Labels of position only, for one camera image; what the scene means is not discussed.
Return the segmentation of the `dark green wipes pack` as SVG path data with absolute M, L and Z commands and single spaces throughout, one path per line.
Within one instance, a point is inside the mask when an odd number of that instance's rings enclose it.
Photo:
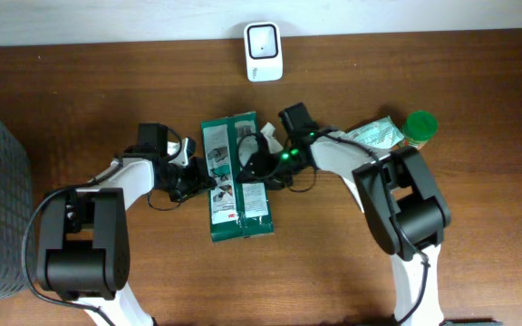
M 274 223 L 261 182 L 237 180 L 243 161 L 256 151 L 256 113 L 204 121 L 200 125 L 208 175 L 217 185 L 208 191 L 211 240 L 269 235 Z

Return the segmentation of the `mint green wipes packet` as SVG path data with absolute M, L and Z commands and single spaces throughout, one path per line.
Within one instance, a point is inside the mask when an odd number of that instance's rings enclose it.
M 349 131 L 348 137 L 358 143 L 377 149 L 390 149 L 404 140 L 403 134 L 390 117 L 370 122 Z

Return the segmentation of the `green lidded jar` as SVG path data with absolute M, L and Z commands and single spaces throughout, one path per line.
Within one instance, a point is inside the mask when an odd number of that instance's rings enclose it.
M 436 118 L 425 110 L 414 111 L 401 128 L 402 145 L 416 149 L 423 148 L 438 130 Z

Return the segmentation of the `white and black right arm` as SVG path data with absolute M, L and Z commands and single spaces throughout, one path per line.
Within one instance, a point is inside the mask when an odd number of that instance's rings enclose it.
M 394 325 L 443 325 L 438 262 L 451 214 L 434 176 L 413 147 L 377 149 L 322 127 L 303 103 L 281 110 L 280 144 L 260 131 L 237 140 L 237 182 L 290 187 L 305 168 L 339 176 L 353 191 L 376 244 L 390 257 Z

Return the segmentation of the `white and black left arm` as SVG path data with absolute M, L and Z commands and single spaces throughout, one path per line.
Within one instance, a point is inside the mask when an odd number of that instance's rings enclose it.
M 159 123 L 141 123 L 135 144 L 86 183 L 51 191 L 35 209 L 39 240 L 33 294 L 83 310 L 98 325 L 153 325 L 128 283 L 127 209 L 153 191 L 174 206 L 216 186 L 196 142 Z

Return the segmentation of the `white barcode scanner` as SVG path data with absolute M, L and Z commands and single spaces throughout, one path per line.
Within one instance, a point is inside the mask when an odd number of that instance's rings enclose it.
M 251 82 L 273 82 L 284 73 L 280 29 L 273 22 L 248 24 L 243 31 L 246 75 Z

